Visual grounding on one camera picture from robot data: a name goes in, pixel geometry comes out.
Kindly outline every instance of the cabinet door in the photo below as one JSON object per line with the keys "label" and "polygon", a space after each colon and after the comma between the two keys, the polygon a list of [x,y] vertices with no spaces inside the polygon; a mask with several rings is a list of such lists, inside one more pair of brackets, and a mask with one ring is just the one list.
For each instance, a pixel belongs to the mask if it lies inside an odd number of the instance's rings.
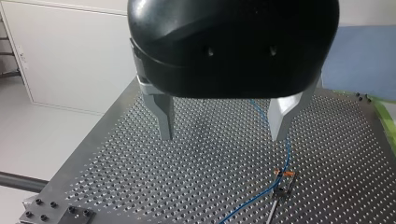
{"label": "cabinet door", "polygon": [[126,16],[2,6],[34,103],[105,113],[134,78]]}

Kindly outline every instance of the blue cable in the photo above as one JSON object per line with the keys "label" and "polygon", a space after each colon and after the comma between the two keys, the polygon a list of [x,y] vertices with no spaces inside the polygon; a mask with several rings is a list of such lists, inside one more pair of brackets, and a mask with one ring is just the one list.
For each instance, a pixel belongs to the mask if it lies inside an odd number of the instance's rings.
{"label": "blue cable", "polygon": [[[262,116],[262,119],[265,120],[266,123],[268,123],[268,119],[265,116],[265,113],[262,111],[262,108],[256,104],[256,102],[254,100],[249,100],[251,104],[254,105],[254,107],[259,111],[260,115]],[[285,166],[283,167],[282,171],[286,171],[288,169],[289,166],[289,162],[290,162],[290,140],[288,137],[286,137],[286,149],[288,150],[288,156],[286,158],[285,161]],[[251,198],[250,200],[248,200],[247,202],[241,204],[239,207],[237,207],[234,211],[232,211],[227,217],[225,217],[219,224],[224,224],[225,221],[227,221],[230,217],[232,217],[235,213],[237,213],[239,210],[241,210],[243,207],[247,206],[250,203],[253,203],[256,199],[260,198],[262,195],[268,193],[269,191],[271,191],[273,188],[275,188],[277,185],[280,184],[280,181],[282,180],[282,176],[281,177],[277,177],[276,181],[274,182],[273,185],[271,185],[268,189],[265,189],[264,191],[262,191],[261,193],[259,193],[258,195],[254,196],[253,198]]]}

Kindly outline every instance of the blue panel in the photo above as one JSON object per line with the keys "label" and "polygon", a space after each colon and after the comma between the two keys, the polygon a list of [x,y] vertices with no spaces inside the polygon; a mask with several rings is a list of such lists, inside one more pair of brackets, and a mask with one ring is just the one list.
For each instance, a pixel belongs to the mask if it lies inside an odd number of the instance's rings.
{"label": "blue panel", "polygon": [[323,66],[323,87],[396,100],[396,26],[340,27]]}

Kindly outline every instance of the floor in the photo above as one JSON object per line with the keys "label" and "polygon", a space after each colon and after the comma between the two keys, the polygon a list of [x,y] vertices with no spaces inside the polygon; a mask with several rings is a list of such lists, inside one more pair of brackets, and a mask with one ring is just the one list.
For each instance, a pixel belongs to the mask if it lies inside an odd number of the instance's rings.
{"label": "floor", "polygon": [[[50,180],[101,117],[32,105],[20,77],[0,79],[0,171]],[[0,187],[0,223],[30,192]]]}

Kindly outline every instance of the perforated metal table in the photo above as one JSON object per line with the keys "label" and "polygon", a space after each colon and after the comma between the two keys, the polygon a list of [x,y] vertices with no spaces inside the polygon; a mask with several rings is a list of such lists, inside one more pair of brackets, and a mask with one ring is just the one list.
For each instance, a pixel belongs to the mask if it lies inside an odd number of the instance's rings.
{"label": "perforated metal table", "polygon": [[[28,210],[46,223],[69,204],[95,211],[92,224],[219,223],[271,185],[287,150],[248,100],[176,99],[175,111],[175,137],[161,141],[134,80],[38,195],[58,207]],[[396,223],[396,160],[370,104],[317,90],[289,138],[300,176],[274,223]],[[228,223],[264,223],[270,202]]]}

